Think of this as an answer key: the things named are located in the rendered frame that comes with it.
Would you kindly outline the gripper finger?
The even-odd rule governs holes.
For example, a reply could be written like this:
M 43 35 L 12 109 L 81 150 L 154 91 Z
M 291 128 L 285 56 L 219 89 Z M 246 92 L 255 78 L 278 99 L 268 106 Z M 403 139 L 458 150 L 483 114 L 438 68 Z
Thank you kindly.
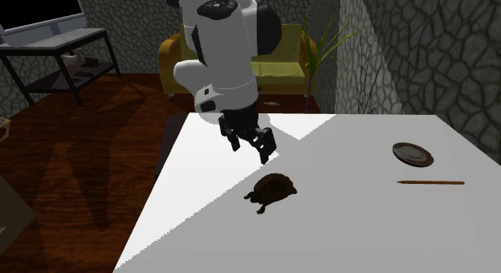
M 260 162 L 264 165 L 276 150 L 275 137 L 271 128 L 256 128 L 255 132 L 250 144 L 259 152 Z
M 228 125 L 226 118 L 220 116 L 218 118 L 220 132 L 223 137 L 226 137 L 230 142 L 232 150 L 236 152 L 240 148 L 239 139 L 235 131 Z

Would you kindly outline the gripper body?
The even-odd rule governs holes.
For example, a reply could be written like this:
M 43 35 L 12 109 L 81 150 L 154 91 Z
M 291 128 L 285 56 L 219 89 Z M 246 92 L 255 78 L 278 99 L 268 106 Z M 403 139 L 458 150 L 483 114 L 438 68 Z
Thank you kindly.
M 222 110 L 221 134 L 225 137 L 226 130 L 231 128 L 238 137 L 245 141 L 252 141 L 257 136 L 255 129 L 258 127 L 258 118 L 256 101 L 245 108 Z

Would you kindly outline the brown turtle figure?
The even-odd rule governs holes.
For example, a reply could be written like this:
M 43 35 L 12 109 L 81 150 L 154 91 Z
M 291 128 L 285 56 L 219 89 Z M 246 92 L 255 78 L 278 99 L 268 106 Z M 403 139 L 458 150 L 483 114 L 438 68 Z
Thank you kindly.
M 249 199 L 251 203 L 260 204 L 261 206 L 256 213 L 264 214 L 268 205 L 292 194 L 297 194 L 297 189 L 288 176 L 282 173 L 269 173 L 259 179 L 253 190 L 243 198 Z

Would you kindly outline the yellow sofa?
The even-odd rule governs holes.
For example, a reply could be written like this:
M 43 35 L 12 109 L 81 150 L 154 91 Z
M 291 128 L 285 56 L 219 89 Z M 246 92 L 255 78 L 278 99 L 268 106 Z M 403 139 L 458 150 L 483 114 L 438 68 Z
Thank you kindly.
M 160 45 L 157 61 L 165 94 L 174 96 L 189 92 L 174 79 L 173 68 L 176 63 L 196 58 L 196 53 L 186 45 L 183 28 Z M 309 73 L 307 62 L 302 27 L 299 24 L 283 24 L 282 40 L 273 53 L 252 58 L 259 92 L 266 95 L 312 95 L 316 75 Z

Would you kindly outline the green potted plant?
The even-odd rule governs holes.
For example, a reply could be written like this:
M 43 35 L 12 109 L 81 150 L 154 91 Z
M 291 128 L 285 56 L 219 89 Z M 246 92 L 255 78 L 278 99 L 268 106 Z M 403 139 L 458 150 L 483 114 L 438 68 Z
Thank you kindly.
M 343 23 L 342 27 L 331 37 L 327 43 L 326 38 L 331 29 L 331 26 L 334 21 L 334 16 L 331 17 L 330 22 L 325 30 L 323 36 L 321 37 L 319 43 L 315 43 L 311 36 L 309 35 L 308 23 L 306 20 L 305 14 L 303 14 L 303 25 L 301 27 L 302 32 L 302 40 L 304 41 L 304 50 L 297 51 L 295 50 L 291 44 L 287 43 L 287 45 L 299 56 L 305 55 L 306 63 L 303 65 L 303 68 L 307 71 L 308 74 L 308 89 L 306 95 L 306 104 L 304 112 L 307 113 L 309 109 L 310 99 L 313 91 L 313 79 L 316 76 L 316 73 L 320 67 L 320 65 L 326 59 L 334 59 L 336 57 L 332 55 L 335 49 L 338 48 L 339 45 L 342 44 L 347 38 L 352 37 L 358 33 L 358 31 L 352 32 L 350 34 L 345 35 L 340 38 L 340 34 L 342 34 L 349 24 L 350 18 L 347 18 Z

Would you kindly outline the bare twig plant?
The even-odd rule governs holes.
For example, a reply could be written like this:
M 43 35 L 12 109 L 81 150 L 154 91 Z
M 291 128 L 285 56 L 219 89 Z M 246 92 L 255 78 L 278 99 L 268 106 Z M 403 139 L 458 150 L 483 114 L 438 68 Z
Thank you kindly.
M 360 64 L 353 70 L 356 81 L 356 113 L 373 114 L 376 111 L 376 107 L 372 105 L 373 93 L 384 62 L 379 61 L 377 63 L 375 75 L 373 75 L 369 68 L 373 65 L 372 58 L 375 52 L 375 44 L 371 42 L 366 51 L 362 46 L 362 40 L 360 40 L 359 46 Z

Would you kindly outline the brown round plate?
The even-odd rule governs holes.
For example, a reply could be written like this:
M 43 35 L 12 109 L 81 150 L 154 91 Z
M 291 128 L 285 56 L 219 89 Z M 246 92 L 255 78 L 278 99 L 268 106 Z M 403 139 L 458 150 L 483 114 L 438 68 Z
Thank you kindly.
M 393 155 L 401 162 L 418 168 L 425 168 L 434 163 L 431 153 L 419 145 L 397 142 L 392 147 Z

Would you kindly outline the brown pencil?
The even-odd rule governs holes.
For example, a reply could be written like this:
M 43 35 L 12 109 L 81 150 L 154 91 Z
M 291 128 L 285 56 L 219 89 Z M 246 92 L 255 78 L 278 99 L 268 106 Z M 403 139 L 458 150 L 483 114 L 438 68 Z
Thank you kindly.
M 402 180 L 399 184 L 406 185 L 465 185 L 464 181 L 423 181 L 423 180 Z

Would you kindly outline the black tv stand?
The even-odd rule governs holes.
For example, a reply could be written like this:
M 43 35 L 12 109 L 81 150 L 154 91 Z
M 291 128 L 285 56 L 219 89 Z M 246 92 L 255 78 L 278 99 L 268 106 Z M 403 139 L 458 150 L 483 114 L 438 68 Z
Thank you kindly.
M 112 70 L 121 76 L 107 31 L 87 27 L 80 0 L 0 0 L 0 39 L 0 61 L 30 106 L 35 104 L 32 93 L 72 94 L 81 106 L 80 90 Z M 99 39 L 106 42 L 111 59 L 71 75 L 63 55 L 73 58 L 78 48 Z M 59 69 L 24 84 L 10 61 L 14 56 L 53 57 Z

